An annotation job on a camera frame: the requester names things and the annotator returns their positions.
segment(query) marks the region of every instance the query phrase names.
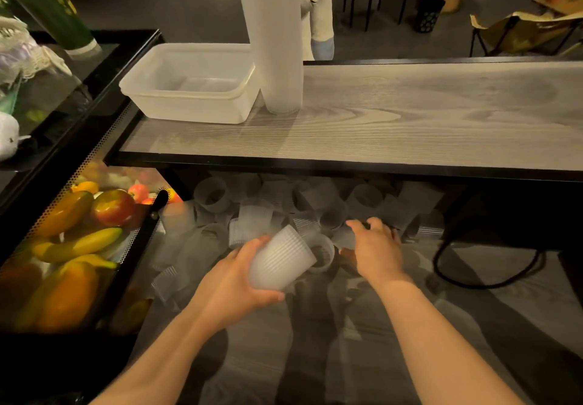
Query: alpaca plush toy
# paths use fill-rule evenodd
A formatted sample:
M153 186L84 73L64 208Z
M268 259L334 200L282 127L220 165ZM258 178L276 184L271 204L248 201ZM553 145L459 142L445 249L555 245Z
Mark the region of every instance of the alpaca plush toy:
M311 40L312 31L310 28L310 12L318 0L300 0L300 11L302 14L302 55L304 61L313 61Z
M332 0L318 0L310 12L312 53L316 60L334 58L334 29L332 28Z

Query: trash can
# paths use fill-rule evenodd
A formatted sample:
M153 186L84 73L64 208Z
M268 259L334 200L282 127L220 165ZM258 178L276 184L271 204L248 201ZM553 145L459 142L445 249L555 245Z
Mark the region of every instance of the trash can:
M421 0L413 29L420 33L430 33L444 5L445 0Z

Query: black cable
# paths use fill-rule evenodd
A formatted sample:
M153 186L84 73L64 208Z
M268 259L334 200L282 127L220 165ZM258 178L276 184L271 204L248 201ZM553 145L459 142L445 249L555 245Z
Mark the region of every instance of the black cable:
M453 284L453 285L457 285L458 287L467 288L469 290L491 290L492 288L506 287L507 285L510 285L510 284L522 279L523 277L528 276L530 270L532 270L534 268L536 263L539 261L540 257L543 255L543 250L537 250L534 257L532 258L531 262L526 267L524 267L524 269L519 271L514 276L511 276L508 279L506 279L502 282L496 283L496 284L466 284L466 283L463 283L460 281L456 281L455 279L452 279L449 276L446 276L441 272L441 270L439 269L437 264L441 258L441 255L445 251L445 249L448 248L451 245L451 243L453 241L455 241L457 238L459 238L463 233L466 233L466 232L476 228L479 225L481 225L481 224L478 223L477 225L476 224L468 225L465 228L461 229L460 233L455 234L455 235L451 234L447 240L443 241L443 243L441 244L439 249L433 255L433 272L437 276L442 278L443 280L447 281L448 283Z

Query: wooden countertop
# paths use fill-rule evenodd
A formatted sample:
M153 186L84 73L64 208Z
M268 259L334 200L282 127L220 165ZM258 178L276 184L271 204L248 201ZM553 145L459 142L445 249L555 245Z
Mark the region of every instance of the wooden countertop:
M119 154L192 164L202 155L430 166L445 175L439 167L504 176L504 169L583 171L583 62L304 71L297 114L275 116L256 103L239 125L143 118Z

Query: green bottle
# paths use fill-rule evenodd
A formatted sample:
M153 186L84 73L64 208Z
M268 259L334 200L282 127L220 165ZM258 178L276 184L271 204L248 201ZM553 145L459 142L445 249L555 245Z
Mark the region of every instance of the green bottle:
M79 19L70 0L16 0L71 56L97 49L97 41Z

